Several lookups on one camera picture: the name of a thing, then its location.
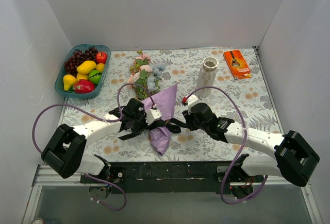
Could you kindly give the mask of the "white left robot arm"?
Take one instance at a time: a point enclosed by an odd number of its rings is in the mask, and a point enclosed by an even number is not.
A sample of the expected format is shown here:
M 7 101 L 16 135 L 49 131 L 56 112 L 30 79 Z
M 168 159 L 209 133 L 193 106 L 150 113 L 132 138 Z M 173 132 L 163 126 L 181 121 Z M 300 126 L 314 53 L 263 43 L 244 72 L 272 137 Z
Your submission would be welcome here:
M 109 111 L 102 118 L 78 126 L 60 125 L 41 153 L 41 159 L 62 178 L 75 173 L 89 174 L 99 183 L 110 176 L 110 163 L 96 154 L 85 153 L 85 148 L 104 137 L 130 130 L 123 140 L 138 136 L 162 117 L 156 106 L 147 109 L 132 98 L 127 105 Z

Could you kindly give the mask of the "black ribbon gold lettering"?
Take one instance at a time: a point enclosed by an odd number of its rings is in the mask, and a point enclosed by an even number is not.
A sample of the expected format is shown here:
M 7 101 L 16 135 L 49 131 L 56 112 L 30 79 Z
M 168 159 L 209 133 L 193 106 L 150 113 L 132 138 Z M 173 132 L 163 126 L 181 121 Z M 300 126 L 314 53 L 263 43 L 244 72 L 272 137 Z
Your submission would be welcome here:
M 156 128 L 166 127 L 171 133 L 181 133 L 181 128 L 188 128 L 188 126 L 179 121 L 178 119 L 171 118 L 167 120 L 156 120 L 149 127 L 148 130 L 154 130 Z

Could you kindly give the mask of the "artificial flower bunch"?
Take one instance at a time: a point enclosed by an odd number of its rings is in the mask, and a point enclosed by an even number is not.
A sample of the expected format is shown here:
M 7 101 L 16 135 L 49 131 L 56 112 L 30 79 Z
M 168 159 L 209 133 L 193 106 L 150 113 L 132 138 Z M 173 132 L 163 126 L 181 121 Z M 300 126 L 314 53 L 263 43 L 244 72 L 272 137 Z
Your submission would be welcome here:
M 142 50 L 137 51 L 138 56 L 133 59 L 133 63 L 129 68 L 131 73 L 128 83 L 136 83 L 137 85 L 129 85 L 139 100 L 147 99 L 150 95 L 160 92 L 161 75 L 165 71 L 166 65 L 163 63 L 153 63 L 149 55 Z

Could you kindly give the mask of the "purple paper bouquet wrap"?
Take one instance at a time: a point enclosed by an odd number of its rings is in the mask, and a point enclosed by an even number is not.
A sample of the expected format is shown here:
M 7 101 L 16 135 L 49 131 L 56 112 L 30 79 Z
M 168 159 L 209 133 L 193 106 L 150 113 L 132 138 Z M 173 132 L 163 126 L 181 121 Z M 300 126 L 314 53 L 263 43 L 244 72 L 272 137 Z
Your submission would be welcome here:
M 162 114 L 162 120 L 167 120 L 174 117 L 176 93 L 177 84 L 153 95 L 153 100 L 156 107 Z M 171 134 L 172 133 L 165 126 L 150 130 L 151 145 L 159 154 L 163 155 L 167 151 Z

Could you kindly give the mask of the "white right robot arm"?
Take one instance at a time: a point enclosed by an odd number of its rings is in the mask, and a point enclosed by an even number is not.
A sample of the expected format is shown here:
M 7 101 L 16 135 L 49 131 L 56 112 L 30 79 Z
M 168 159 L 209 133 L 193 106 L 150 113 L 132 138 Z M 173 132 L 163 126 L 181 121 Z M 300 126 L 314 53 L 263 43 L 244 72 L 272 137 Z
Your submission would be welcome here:
M 287 134 L 269 133 L 253 128 L 244 129 L 238 122 L 217 117 L 203 103 L 184 103 L 183 116 L 191 131 L 201 129 L 213 140 L 243 145 L 264 153 L 263 157 L 241 156 L 233 166 L 234 177 L 245 181 L 251 176 L 283 177 L 299 187 L 305 187 L 320 157 L 301 136 L 290 130 Z

